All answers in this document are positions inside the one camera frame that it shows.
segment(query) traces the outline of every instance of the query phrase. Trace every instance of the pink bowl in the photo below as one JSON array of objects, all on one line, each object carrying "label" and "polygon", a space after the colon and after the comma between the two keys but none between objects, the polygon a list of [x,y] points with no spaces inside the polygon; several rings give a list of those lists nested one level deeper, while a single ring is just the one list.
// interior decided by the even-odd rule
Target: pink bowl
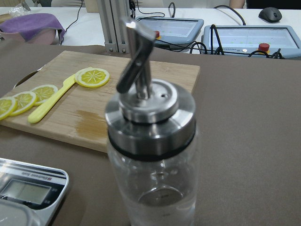
[{"label": "pink bowl", "polygon": [[[0,31],[0,34],[4,39],[14,39],[17,41],[25,42],[20,33],[5,33]],[[55,34],[56,30],[47,28],[39,32],[32,39],[28,40],[27,43],[50,45],[55,39]]]}]

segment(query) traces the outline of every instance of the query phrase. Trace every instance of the oil dispenser bottle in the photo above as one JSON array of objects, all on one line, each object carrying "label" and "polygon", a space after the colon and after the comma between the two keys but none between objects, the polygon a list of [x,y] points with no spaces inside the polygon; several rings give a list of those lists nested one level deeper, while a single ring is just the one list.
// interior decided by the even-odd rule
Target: oil dispenser bottle
[{"label": "oil dispenser bottle", "polygon": [[199,150],[195,102],[170,82],[151,79],[155,33],[124,21],[132,60],[106,106],[108,155],[131,226],[193,225]]}]

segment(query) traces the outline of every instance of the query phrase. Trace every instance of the water stain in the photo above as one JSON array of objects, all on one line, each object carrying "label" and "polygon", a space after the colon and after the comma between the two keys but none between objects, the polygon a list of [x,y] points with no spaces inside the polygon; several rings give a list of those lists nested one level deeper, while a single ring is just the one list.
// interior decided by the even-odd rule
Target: water stain
[{"label": "water stain", "polygon": [[76,113],[79,117],[76,124],[79,136],[91,140],[107,138],[107,124],[104,117],[82,110],[77,110]]}]

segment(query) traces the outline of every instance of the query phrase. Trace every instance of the red emergency stop button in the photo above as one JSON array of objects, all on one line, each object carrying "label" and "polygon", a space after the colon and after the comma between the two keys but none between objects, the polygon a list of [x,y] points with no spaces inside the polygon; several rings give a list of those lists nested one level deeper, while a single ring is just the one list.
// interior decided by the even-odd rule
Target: red emergency stop button
[{"label": "red emergency stop button", "polygon": [[258,47],[258,50],[267,52],[269,50],[269,44],[267,44],[267,43],[260,43],[259,47]]},{"label": "red emergency stop button", "polygon": [[156,33],[156,39],[157,39],[158,37],[160,37],[160,32],[159,32],[159,31],[155,31],[155,33]]}]

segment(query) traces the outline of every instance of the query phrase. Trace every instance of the purple cloth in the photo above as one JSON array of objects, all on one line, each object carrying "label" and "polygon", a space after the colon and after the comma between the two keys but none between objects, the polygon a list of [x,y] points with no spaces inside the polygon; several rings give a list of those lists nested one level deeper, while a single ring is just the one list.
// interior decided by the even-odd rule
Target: purple cloth
[{"label": "purple cloth", "polygon": [[44,29],[57,30],[59,41],[63,41],[65,29],[57,18],[49,13],[28,14],[9,19],[0,24],[5,33],[20,33],[25,41],[29,41]]}]

